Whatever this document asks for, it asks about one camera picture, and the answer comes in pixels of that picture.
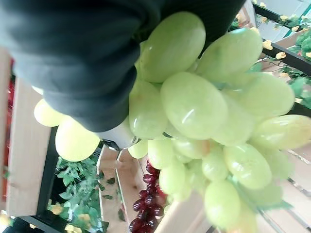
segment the green grape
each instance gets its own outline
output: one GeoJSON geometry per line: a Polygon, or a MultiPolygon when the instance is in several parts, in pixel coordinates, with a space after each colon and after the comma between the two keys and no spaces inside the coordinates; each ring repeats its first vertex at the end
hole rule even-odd
{"type": "Polygon", "coordinates": [[[262,189],[248,189],[241,185],[241,190],[248,196],[248,198],[257,206],[271,206],[282,201],[282,188],[276,186],[274,182],[270,182],[262,189]]]}
{"type": "Polygon", "coordinates": [[[262,154],[270,166],[272,175],[280,179],[287,179],[294,170],[294,165],[289,161],[287,155],[278,149],[264,148],[253,144],[262,154]]]}
{"type": "Polygon", "coordinates": [[[174,138],[184,137],[170,122],[168,123],[165,133],[174,138]]]}
{"type": "Polygon", "coordinates": [[[161,88],[165,112],[182,135],[209,139],[227,119],[227,105],[207,80],[180,72],[167,79],[161,88]]]}
{"type": "Polygon", "coordinates": [[[148,153],[148,141],[141,140],[140,142],[128,148],[128,152],[130,152],[130,155],[135,159],[141,159],[145,157],[145,155],[148,153]]]}
{"type": "Polygon", "coordinates": [[[136,81],[130,94],[129,120],[133,134],[142,139],[153,139],[162,135],[168,120],[160,93],[145,81],[136,81]]]}
{"type": "Polygon", "coordinates": [[[163,192],[168,195],[182,191],[185,181],[186,167],[180,162],[174,161],[169,167],[160,171],[159,185],[163,192]]]}
{"type": "Polygon", "coordinates": [[[226,230],[226,233],[257,233],[257,221],[255,213],[241,201],[241,212],[238,222],[234,227],[226,230]]]}
{"type": "Polygon", "coordinates": [[[262,39],[243,28],[229,32],[213,42],[203,53],[196,73],[214,82],[230,82],[246,72],[259,58],[262,39]]]}
{"type": "Polygon", "coordinates": [[[177,158],[178,161],[182,162],[183,164],[187,164],[192,161],[191,158],[184,156],[177,151],[175,151],[175,157],[177,158]]]}
{"type": "Polygon", "coordinates": [[[245,143],[254,130],[254,119],[237,102],[224,94],[228,106],[228,119],[212,136],[216,142],[226,146],[245,143]]]}
{"type": "Polygon", "coordinates": [[[224,152],[220,145],[211,143],[210,153],[202,159],[203,173],[211,181],[221,181],[228,176],[224,152]]]}
{"type": "Polygon", "coordinates": [[[171,140],[148,140],[148,158],[156,169],[170,166],[174,158],[171,140]]]}
{"type": "Polygon", "coordinates": [[[301,115],[278,116],[255,128],[251,142],[266,148],[298,148],[311,138],[311,119],[301,115]]]}
{"type": "Polygon", "coordinates": [[[209,153],[208,140],[194,140],[188,138],[172,139],[175,149],[191,159],[201,159],[209,153]]]}
{"type": "Polygon", "coordinates": [[[228,181],[212,182],[205,192],[205,210],[210,222],[220,228],[234,226],[239,220],[241,201],[228,181]]]}
{"type": "Polygon", "coordinates": [[[257,77],[238,92],[235,100],[259,119],[288,113],[295,102],[291,87],[268,73],[254,72],[252,75],[257,77]]]}
{"type": "Polygon", "coordinates": [[[225,162],[238,181],[249,189],[261,189],[272,179],[265,158],[249,144],[225,147],[225,162]]]}
{"type": "Polygon", "coordinates": [[[144,45],[140,59],[143,79],[162,83],[169,76],[188,69],[200,55],[205,36],[198,16],[179,12],[167,17],[144,45]]]}
{"type": "Polygon", "coordinates": [[[203,194],[206,190],[206,187],[209,184],[209,181],[203,174],[202,171],[202,160],[195,159],[187,164],[187,177],[192,189],[199,191],[203,194]]]}

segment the red grape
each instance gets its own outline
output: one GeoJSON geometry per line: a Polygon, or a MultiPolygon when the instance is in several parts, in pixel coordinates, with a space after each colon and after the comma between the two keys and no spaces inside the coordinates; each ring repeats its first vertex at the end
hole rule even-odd
{"type": "Polygon", "coordinates": [[[141,199],[144,200],[147,196],[148,196],[148,194],[147,194],[147,191],[146,191],[146,190],[141,190],[141,191],[139,192],[139,197],[140,197],[141,199]]]}
{"type": "Polygon", "coordinates": [[[157,180],[157,176],[156,175],[144,175],[142,177],[142,180],[145,182],[145,183],[155,183],[156,180],[157,180]]]}
{"type": "Polygon", "coordinates": [[[128,227],[128,229],[130,230],[130,232],[136,232],[138,231],[141,227],[143,226],[143,222],[139,219],[139,218],[135,218],[130,226],[128,227]]]}
{"type": "Polygon", "coordinates": [[[133,204],[133,210],[137,212],[137,211],[140,210],[140,208],[141,208],[142,206],[144,206],[144,200],[139,199],[139,200],[137,200],[137,201],[134,202],[134,204],[133,204]]]}
{"type": "Polygon", "coordinates": [[[154,204],[156,204],[156,197],[153,196],[153,195],[148,195],[146,198],[145,198],[145,204],[147,206],[152,206],[154,204]]]}
{"type": "Polygon", "coordinates": [[[152,175],[159,175],[160,172],[158,169],[155,169],[152,166],[146,166],[146,170],[152,175]]]}
{"type": "Polygon", "coordinates": [[[155,204],[151,207],[151,212],[155,214],[155,216],[163,216],[164,215],[164,209],[159,204],[155,204]]]}

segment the produce display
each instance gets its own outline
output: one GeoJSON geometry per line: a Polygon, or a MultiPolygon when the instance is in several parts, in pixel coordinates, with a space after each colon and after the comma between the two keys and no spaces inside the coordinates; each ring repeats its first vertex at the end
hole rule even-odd
{"type": "MultiPolygon", "coordinates": [[[[262,51],[258,33],[234,30],[203,51],[205,38],[200,18],[180,12],[141,43],[129,98],[130,127],[141,141],[129,152],[136,159],[148,154],[152,166],[143,178],[148,188],[133,205],[139,214],[131,232],[152,232],[144,210],[156,205],[150,194],[158,179],[168,199],[186,200],[193,190],[202,194],[214,226],[255,233],[258,209],[282,207],[277,181],[293,169],[280,150],[311,138],[311,119],[284,116],[295,101],[292,89],[273,75],[249,71],[262,51]]],[[[35,117],[59,125],[56,149],[64,159],[79,161],[96,149],[95,134],[44,100],[35,117]]],[[[163,209],[153,212],[162,215],[163,209]]]]}

